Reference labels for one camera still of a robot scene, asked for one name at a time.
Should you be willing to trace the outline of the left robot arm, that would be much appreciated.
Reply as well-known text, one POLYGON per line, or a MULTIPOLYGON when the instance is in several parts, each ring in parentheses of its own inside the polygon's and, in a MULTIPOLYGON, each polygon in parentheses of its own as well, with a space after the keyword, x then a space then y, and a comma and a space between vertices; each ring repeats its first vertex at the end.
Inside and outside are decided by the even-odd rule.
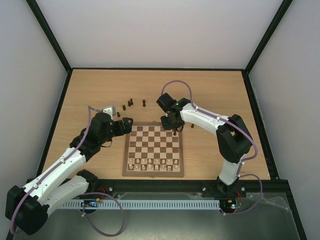
POLYGON ((14 185, 9 189, 5 217, 10 220, 10 233, 17 235, 16 229, 20 228, 33 235, 65 202, 80 195, 93 194, 98 178, 87 170, 80 171, 68 182, 64 181, 97 154, 105 143, 129 134, 133 122, 129 117, 114 121, 112 114, 103 111, 94 117, 89 116, 86 127, 56 162, 23 187, 14 185))

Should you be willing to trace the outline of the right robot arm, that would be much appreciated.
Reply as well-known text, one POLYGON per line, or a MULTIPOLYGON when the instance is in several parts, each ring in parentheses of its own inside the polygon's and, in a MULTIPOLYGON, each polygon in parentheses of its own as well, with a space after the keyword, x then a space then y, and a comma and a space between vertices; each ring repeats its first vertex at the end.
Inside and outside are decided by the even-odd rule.
POLYGON ((233 193, 240 178, 241 167, 245 161, 258 154, 258 147, 243 119, 237 114, 231 117, 218 115, 195 105, 189 99, 177 101, 168 94, 160 96, 156 103, 165 112, 160 118, 165 130, 182 131, 185 123, 191 123, 216 136, 223 158, 216 188, 224 196, 233 193))

